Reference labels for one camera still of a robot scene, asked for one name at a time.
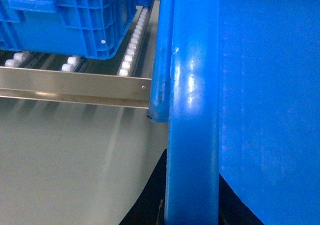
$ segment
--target black fabric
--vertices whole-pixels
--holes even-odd
[[[164,225],[167,150],[159,159],[140,197],[120,225]],[[219,176],[219,225],[263,225]]]

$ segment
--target metal rail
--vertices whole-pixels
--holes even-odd
[[[0,66],[0,97],[149,107],[151,79]]]

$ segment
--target blue metal post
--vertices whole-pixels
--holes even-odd
[[[169,119],[170,67],[175,0],[161,0],[158,36],[152,73],[149,114],[153,122],[167,123]]]
[[[219,0],[175,0],[166,225],[217,225]]]

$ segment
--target gray floor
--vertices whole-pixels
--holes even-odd
[[[153,15],[143,77],[151,73],[156,33]],[[0,98],[0,224],[119,224],[167,146],[167,125],[147,114]]]

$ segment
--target crate handle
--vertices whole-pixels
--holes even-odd
[[[57,12],[57,0],[7,0],[14,10],[54,14]]]

